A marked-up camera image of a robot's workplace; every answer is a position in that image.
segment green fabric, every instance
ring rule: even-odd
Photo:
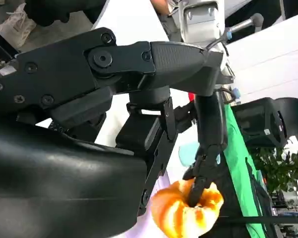
[[[245,146],[243,137],[238,128],[232,109],[225,106],[228,144],[224,151],[226,162],[235,187],[235,192],[244,217],[258,216],[253,198],[249,174],[245,162],[245,157],[253,169],[253,174],[257,178],[254,162]],[[252,238],[264,238],[265,234],[261,224],[248,224],[247,229]]]

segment black device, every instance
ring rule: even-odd
[[[131,228],[192,119],[201,149],[190,178],[212,180],[201,168],[227,144],[215,91],[225,78],[222,53],[173,42],[116,46],[100,28],[9,55],[17,71],[0,78],[0,237],[102,238]],[[195,93],[196,102],[173,109],[170,88]],[[116,148],[94,144],[121,93],[129,93],[130,116]],[[46,118],[50,130],[34,126]],[[196,181],[192,206],[207,186]]]

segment cable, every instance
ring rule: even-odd
[[[229,89],[227,89],[227,88],[219,88],[219,89],[216,89],[216,91],[222,91],[222,92],[224,92],[224,93],[228,93],[228,94],[230,94],[230,96],[232,97],[232,99],[231,100],[228,100],[228,101],[224,101],[224,104],[230,104],[230,103],[232,103],[232,102],[234,102],[235,100],[236,100],[236,96],[235,96],[235,94],[231,91],[231,90],[229,90]]]

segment white wall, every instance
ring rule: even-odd
[[[298,16],[228,45],[241,102],[298,98]]]

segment potted plant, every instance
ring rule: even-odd
[[[257,148],[250,154],[256,169],[261,170],[266,178],[270,194],[278,190],[293,191],[288,185],[298,179],[298,153],[284,153],[282,148]]]

